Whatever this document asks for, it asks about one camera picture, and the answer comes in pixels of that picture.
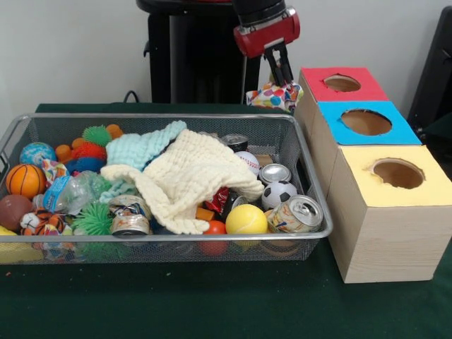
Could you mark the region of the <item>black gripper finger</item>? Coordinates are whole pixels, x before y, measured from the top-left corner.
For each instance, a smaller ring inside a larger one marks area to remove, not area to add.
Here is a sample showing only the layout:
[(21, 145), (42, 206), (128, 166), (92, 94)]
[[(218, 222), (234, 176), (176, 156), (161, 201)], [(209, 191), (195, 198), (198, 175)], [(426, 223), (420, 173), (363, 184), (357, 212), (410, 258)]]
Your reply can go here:
[(272, 49), (267, 49), (265, 51), (264, 59), (269, 63), (272, 82), (278, 87), (283, 87), (285, 84), (285, 78)]
[(282, 72), (284, 82), (287, 84), (291, 83), (293, 81), (293, 74), (287, 55), (287, 47), (280, 48), (280, 70)]

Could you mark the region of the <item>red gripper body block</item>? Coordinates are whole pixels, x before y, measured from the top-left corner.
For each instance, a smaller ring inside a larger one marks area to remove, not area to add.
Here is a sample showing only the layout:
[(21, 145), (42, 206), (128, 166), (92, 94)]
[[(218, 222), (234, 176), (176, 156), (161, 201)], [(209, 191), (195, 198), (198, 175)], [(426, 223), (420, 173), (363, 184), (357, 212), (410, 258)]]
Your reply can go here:
[(250, 59), (261, 56), (268, 48), (278, 43), (290, 44), (299, 34), (300, 23), (296, 13), (248, 28), (234, 28), (234, 39), (240, 52)]

